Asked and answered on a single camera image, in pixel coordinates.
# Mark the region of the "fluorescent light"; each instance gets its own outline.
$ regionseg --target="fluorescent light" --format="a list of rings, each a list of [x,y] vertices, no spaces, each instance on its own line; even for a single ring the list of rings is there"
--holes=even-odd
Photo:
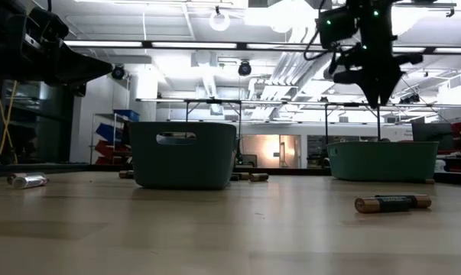
[[[152,47],[198,48],[198,49],[235,49],[236,43],[194,43],[194,42],[154,42]]]
[[[461,53],[461,47],[441,47],[437,48],[434,53]]]
[[[145,0],[74,0],[81,3],[112,3],[112,4],[151,4],[151,3],[184,3],[186,0],[170,0],[170,1],[145,1]]]
[[[394,106],[394,107],[434,107],[434,108],[461,108],[461,105],[456,105],[456,104],[392,104],[392,105],[387,105],[388,106]]]
[[[186,122],[186,119],[168,119],[171,122]],[[188,119],[187,122],[222,122],[222,123],[232,123],[234,121],[229,120],[218,120],[218,119]]]
[[[242,104],[274,104],[274,105],[281,105],[283,102],[279,101],[271,101],[271,100],[242,100]]]
[[[184,102],[184,99],[137,99],[141,102]]]
[[[424,47],[393,47],[394,53],[420,53],[425,50]]]
[[[142,47],[142,43],[136,41],[69,40],[64,43],[69,47]]]
[[[247,44],[249,50],[305,50],[306,47],[304,44]],[[325,51],[320,45],[312,45],[309,50]]]

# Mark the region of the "silver battery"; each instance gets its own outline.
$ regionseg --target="silver battery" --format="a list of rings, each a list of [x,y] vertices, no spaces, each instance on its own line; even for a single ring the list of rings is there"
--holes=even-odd
[[[17,176],[13,179],[12,185],[15,189],[27,189],[43,186],[48,183],[48,179],[42,175],[36,176]]]
[[[8,176],[8,183],[12,184],[13,180],[15,178],[19,177],[19,176],[42,176],[45,179],[47,178],[47,175],[45,175],[45,173],[42,173],[42,172],[36,172],[36,173],[13,173],[13,174]]]

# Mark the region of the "cable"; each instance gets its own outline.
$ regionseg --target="cable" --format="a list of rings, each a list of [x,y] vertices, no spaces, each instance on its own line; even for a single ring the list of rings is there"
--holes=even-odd
[[[323,8],[323,5],[325,5],[325,0],[322,0],[321,3],[320,3],[320,6],[319,6],[319,17],[320,17],[320,13],[322,11],[322,8]],[[329,51],[326,51],[326,52],[323,52],[323,53],[319,53],[318,55],[316,55],[315,57],[308,57],[307,56],[307,53],[308,53],[308,50],[310,49],[310,46],[312,46],[313,42],[316,40],[317,36],[319,35],[319,29],[317,26],[315,26],[315,34],[313,34],[313,37],[312,39],[310,39],[310,42],[308,43],[307,47],[305,48],[305,51],[304,51],[304,59],[306,61],[312,61],[312,60],[315,60],[317,58],[320,58],[322,56],[324,56],[326,53],[328,53]]]
[[[15,81],[15,84],[13,86],[13,90],[11,92],[11,99],[9,101],[8,117],[6,118],[5,129],[2,132],[2,142],[1,142],[1,147],[0,147],[0,154],[2,153],[2,150],[4,149],[4,143],[6,141],[6,129],[8,129],[8,125],[9,125],[9,122],[11,120],[11,110],[13,109],[13,100],[15,99],[17,86],[18,86],[18,81]]]
[[[16,85],[17,85],[17,82],[15,81],[15,87],[14,87],[14,90],[13,90],[13,94],[15,93]],[[9,111],[8,111],[9,114],[11,114],[11,107],[12,107],[12,103],[9,105]],[[8,136],[9,146],[10,146],[11,150],[13,150],[13,142],[11,140],[11,135],[9,134],[9,130],[8,130],[9,118],[6,121],[6,117],[4,116],[4,108],[2,107],[2,103],[1,103],[1,97],[0,97],[0,112],[1,112],[2,122],[4,123],[4,126],[5,126],[4,132]],[[4,142],[5,142],[5,136],[3,134],[3,136],[2,136],[2,144],[4,144]],[[13,153],[15,154],[15,161],[16,161],[16,163],[18,163],[18,156],[16,156],[16,153],[14,151],[13,151]]]
[[[414,88],[412,88],[410,85],[408,85],[407,81],[405,81],[405,79],[402,77],[401,80],[408,86],[408,88],[416,95],[419,96],[419,99],[422,100],[426,105],[429,106],[429,108],[432,110],[432,112],[435,112],[437,115],[439,115],[440,118],[442,118],[445,122],[451,124],[451,122],[449,122],[447,119],[445,119],[442,115],[439,114],[439,112],[437,112],[436,110],[434,110],[434,108],[432,108],[432,106],[430,105],[430,103],[427,103],[423,98],[420,97],[419,93],[418,92],[415,92]]]

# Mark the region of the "battery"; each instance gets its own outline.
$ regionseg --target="battery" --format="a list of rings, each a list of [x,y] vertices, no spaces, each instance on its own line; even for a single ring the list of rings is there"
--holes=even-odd
[[[248,178],[250,177],[249,173],[236,173],[239,175],[240,177],[240,180],[248,180]]]
[[[19,176],[42,176],[44,178],[47,178],[47,175],[42,172],[36,172],[36,173],[13,173],[8,176],[8,183],[12,184],[13,180]]]
[[[133,179],[133,178],[135,178],[135,176],[133,174],[133,170],[120,171],[118,176],[120,177],[120,179]]]
[[[269,175],[266,173],[260,173],[260,174],[250,174],[248,180],[252,182],[264,182],[269,179]]]
[[[357,198],[355,209],[360,213],[405,212],[411,208],[411,200],[405,197]]]
[[[401,197],[407,198],[411,201],[411,208],[412,209],[426,209],[432,205],[432,200],[428,195],[376,195],[375,198],[382,198],[382,197]]]
[[[15,189],[27,189],[43,186],[48,183],[48,179],[42,175],[36,176],[17,176],[13,179],[12,185]]]

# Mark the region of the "blue bin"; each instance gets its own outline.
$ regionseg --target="blue bin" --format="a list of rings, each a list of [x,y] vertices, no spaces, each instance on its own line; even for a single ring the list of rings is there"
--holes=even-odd
[[[113,110],[113,112],[117,115],[122,115],[128,118],[129,121],[133,121],[133,122],[140,121],[140,115],[135,111],[128,110],[128,109],[118,109],[118,110]]]
[[[99,127],[96,129],[96,133],[110,144],[113,144],[113,126],[100,123]],[[120,129],[116,129],[115,138],[116,142],[122,141],[122,131],[120,131]]]

